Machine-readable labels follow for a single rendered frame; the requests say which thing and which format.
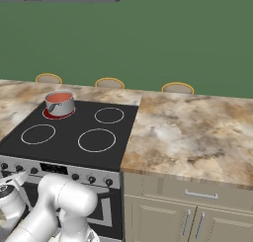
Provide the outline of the steel pot with red sauce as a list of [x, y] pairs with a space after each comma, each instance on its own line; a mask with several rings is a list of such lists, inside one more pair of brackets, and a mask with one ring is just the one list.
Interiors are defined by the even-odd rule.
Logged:
[[69, 115], [75, 109], [73, 94], [67, 90], [50, 92], [44, 100], [47, 111], [54, 117]]

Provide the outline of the beige cupboard door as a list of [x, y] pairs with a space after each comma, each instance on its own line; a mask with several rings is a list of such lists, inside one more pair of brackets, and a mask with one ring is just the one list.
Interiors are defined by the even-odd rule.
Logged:
[[[202, 211], [206, 216], [196, 239]], [[253, 242], [253, 214], [198, 207], [189, 242]]]
[[[179, 202], [166, 202], [125, 196], [126, 242], [188, 242], [196, 208]], [[183, 228], [191, 210], [186, 235]]]

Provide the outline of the beige drawer front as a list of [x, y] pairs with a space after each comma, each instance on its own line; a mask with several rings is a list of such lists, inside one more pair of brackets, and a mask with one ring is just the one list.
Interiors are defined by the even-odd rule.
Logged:
[[[253, 191], [180, 181], [157, 175], [123, 172], [123, 178], [124, 192], [129, 196], [253, 211]], [[185, 189], [207, 195], [218, 194], [218, 200], [186, 196]]]

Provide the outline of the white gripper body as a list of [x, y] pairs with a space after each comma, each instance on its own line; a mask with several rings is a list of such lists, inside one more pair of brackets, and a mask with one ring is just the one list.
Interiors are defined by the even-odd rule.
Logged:
[[1, 178], [0, 179], [0, 186], [2, 185], [13, 185], [16, 189], [19, 189], [21, 186], [24, 185], [26, 180], [28, 179], [29, 174], [26, 171], [13, 174], [11, 176]]

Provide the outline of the black oven door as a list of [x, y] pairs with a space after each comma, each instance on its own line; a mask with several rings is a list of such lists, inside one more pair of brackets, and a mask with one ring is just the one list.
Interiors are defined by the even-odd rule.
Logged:
[[120, 190], [88, 186], [98, 195], [96, 209], [88, 216], [90, 227], [101, 242], [123, 242], [122, 193]]

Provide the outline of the black hob stove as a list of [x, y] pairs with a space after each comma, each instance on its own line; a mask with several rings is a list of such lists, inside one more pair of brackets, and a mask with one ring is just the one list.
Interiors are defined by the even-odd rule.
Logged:
[[[71, 115], [55, 119], [40, 104], [0, 140], [0, 178], [23, 166], [29, 174], [22, 186], [28, 209], [35, 206], [39, 181], [46, 174], [72, 181], [72, 174], [78, 174], [74, 182], [122, 192], [120, 167], [136, 113], [136, 106], [77, 101]], [[1, 163], [8, 168], [2, 170]], [[33, 167], [39, 170], [36, 174], [31, 174]], [[96, 178], [94, 184], [89, 176]], [[106, 179], [113, 180], [110, 187]]]

